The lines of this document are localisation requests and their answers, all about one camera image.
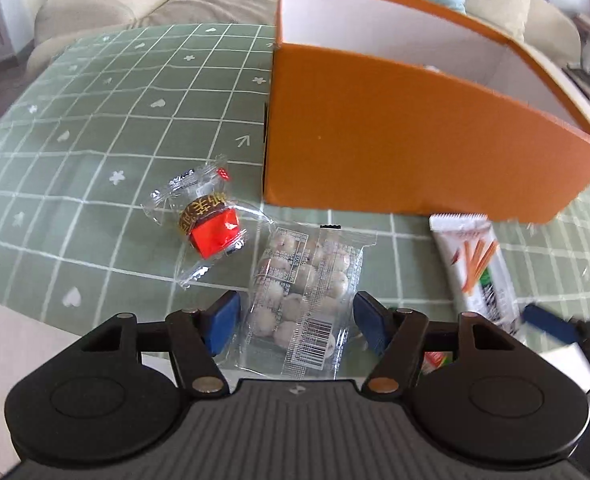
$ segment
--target table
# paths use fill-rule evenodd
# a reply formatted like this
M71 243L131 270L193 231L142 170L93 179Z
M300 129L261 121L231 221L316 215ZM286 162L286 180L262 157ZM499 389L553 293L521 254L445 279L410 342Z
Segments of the table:
M156 187L224 153L233 195L267 215L377 233L361 290L386 306L454 319L426 218L262 202L274 33L258 25L140 28L79 40L55 60L0 120L0 303L83 334L118 312L159 320L229 288L246 292L264 231L250 226L246 247L185 291L173 283L177 234L140 207ZM520 306L538 300L564 316L590 316L590 187L545 226L495 228ZM535 332L528 343L552 344ZM343 360L357 376L372 363L361 343Z

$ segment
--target checkered tablecloth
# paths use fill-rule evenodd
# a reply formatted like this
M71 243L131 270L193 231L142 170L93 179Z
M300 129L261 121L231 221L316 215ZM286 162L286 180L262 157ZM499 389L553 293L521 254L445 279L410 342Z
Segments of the checkered tablecloth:
M156 187L224 153L233 194L267 215L377 233L360 289L453 319L426 218L262 202L273 35L256 25L175 25L67 49L0 120L0 303L82 334L117 312L159 320L229 288L246 292L262 232L250 226L244 250L184 291L173 283L178 235L140 208ZM539 300L565 316L590 315L590 188L548 225L496 231L520 306ZM550 342L533 332L529 343ZM364 352L347 354L359 363Z

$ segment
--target cardboard box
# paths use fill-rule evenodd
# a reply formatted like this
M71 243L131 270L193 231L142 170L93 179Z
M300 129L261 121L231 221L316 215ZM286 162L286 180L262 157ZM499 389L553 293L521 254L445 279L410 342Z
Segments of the cardboard box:
M427 0L280 0L277 22L268 203L547 222L590 183L586 110L530 47Z

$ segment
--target transparent plastic wrapper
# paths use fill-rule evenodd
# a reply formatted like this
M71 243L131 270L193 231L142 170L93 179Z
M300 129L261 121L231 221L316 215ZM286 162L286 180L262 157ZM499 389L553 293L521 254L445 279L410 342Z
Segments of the transparent plastic wrapper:
M363 248L375 243L375 235L334 228L274 229L251 282L238 366L295 380L336 377Z
M254 206L235 200L229 191L226 158L219 155L178 175L142 204L160 226L174 226L187 242L175 267L175 281L187 288L222 257L244 247L245 219L272 221Z
M520 311L498 238L486 215L433 215L431 231L459 312L476 312L516 336Z

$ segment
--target beige sofa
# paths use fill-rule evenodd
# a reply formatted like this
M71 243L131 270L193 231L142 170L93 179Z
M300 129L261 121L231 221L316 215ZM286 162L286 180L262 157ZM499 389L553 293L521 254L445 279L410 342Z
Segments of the beige sofa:
M559 66L579 61L575 26L544 0L467 0L466 7L470 16L518 39L521 21L524 41ZM199 22L270 25L275 9L276 0L49 0L37 15L36 48L28 68L37 74L77 38L106 30Z

